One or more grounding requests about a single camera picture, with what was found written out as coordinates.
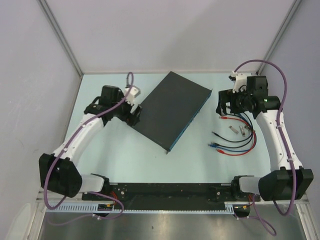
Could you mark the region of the silver transceiver module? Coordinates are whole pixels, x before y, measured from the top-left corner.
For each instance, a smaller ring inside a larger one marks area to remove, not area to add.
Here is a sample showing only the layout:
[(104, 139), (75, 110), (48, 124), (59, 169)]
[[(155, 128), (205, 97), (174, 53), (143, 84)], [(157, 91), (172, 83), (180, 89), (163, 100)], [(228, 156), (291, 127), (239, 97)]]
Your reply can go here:
[(229, 126), (228, 127), (230, 130), (232, 130), (236, 135), (239, 133), (239, 131), (238, 130), (236, 130), (233, 126)]
[(245, 137), (246, 136), (245, 128), (242, 125), (240, 125), (239, 129), (240, 129), (241, 135)]

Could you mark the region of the black network switch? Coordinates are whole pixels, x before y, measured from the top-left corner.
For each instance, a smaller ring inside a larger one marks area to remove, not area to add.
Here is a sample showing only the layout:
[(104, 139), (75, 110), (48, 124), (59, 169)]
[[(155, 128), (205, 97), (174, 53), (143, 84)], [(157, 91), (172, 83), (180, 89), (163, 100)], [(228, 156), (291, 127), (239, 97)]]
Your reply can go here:
[(132, 128), (169, 153), (212, 94), (173, 71), (142, 101)]

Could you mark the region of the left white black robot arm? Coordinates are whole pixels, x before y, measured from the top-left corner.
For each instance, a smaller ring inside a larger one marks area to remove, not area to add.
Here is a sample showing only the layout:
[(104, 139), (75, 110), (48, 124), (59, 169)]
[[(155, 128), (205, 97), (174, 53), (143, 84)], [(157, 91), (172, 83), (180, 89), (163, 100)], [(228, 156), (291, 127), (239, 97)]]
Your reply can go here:
[(105, 85), (84, 110), (77, 129), (63, 144), (51, 154), (42, 154), (39, 158), (41, 187), (45, 190), (73, 198), (79, 193), (93, 192), (100, 200), (110, 196), (108, 179), (97, 173), (80, 173), (77, 166), (84, 150), (95, 135), (113, 118), (132, 127), (140, 120), (142, 107), (133, 109), (134, 101), (141, 93), (136, 86), (124, 90)]

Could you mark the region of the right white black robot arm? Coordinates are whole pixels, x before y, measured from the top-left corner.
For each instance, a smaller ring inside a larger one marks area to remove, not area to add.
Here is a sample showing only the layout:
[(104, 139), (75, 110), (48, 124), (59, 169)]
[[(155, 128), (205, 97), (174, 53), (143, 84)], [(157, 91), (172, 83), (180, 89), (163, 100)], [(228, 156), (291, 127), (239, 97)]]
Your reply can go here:
[(305, 169), (290, 142), (284, 114), (278, 96), (269, 95), (265, 76), (251, 76), (233, 72), (229, 76), (234, 86), (218, 93), (216, 113), (250, 112), (257, 121), (264, 137), (270, 159), (270, 173), (263, 177), (238, 176), (230, 188), (231, 196), (242, 201), (249, 193), (265, 201), (299, 200), (312, 183), (311, 169)]

